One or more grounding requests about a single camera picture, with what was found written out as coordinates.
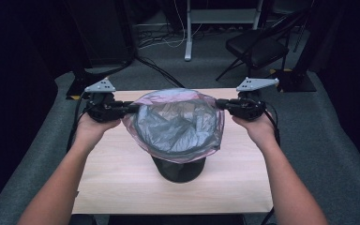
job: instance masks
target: black chair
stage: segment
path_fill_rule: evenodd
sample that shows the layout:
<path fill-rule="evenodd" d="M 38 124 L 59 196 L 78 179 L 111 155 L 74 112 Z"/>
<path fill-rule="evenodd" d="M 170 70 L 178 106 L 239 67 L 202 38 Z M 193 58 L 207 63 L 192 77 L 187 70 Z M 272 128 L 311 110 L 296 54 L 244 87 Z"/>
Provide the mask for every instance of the black chair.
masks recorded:
<path fill-rule="evenodd" d="M 309 12 L 310 12 L 313 5 L 314 5 L 314 0 L 274 0 L 272 7 L 271 7 L 271 12 L 274 15 L 279 15 L 279 16 L 287 15 L 287 14 L 293 13 L 295 11 L 303 10 L 303 9 L 309 9 Z M 297 38 L 297 42 L 293 49 L 294 53 L 296 53 L 297 48 L 300 43 L 300 40 L 306 29 L 306 25 L 307 25 L 308 18 L 309 18 L 309 16 L 308 16 L 309 12 L 308 12 L 306 18 L 303 21 L 301 21 L 300 24 L 298 24 L 298 25 L 300 25 L 300 29 L 298 31 L 299 37 Z"/>
<path fill-rule="evenodd" d="M 307 16 L 306 9 L 295 11 L 282 16 L 271 26 L 261 30 L 247 30 L 243 34 L 228 39 L 226 49 L 236 56 L 233 61 L 217 78 L 218 81 L 226 72 L 240 65 L 247 65 L 247 76 L 252 69 L 260 69 L 282 58 L 283 70 L 288 44 L 292 29 Z"/>

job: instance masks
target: wooden table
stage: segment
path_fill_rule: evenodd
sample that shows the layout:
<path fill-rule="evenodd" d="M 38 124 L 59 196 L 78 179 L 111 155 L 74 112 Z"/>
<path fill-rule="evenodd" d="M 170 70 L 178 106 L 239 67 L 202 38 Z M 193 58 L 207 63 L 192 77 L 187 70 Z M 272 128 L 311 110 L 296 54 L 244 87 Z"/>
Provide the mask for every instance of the wooden table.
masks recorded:
<path fill-rule="evenodd" d="M 235 89 L 201 89 L 215 98 L 236 98 Z M 136 100 L 151 91 L 118 91 Z M 151 156 L 123 125 L 108 130 L 87 159 L 73 214 L 181 215 L 268 212 L 272 204 L 263 155 L 226 111 L 221 149 L 206 158 L 194 180 L 163 178 Z"/>

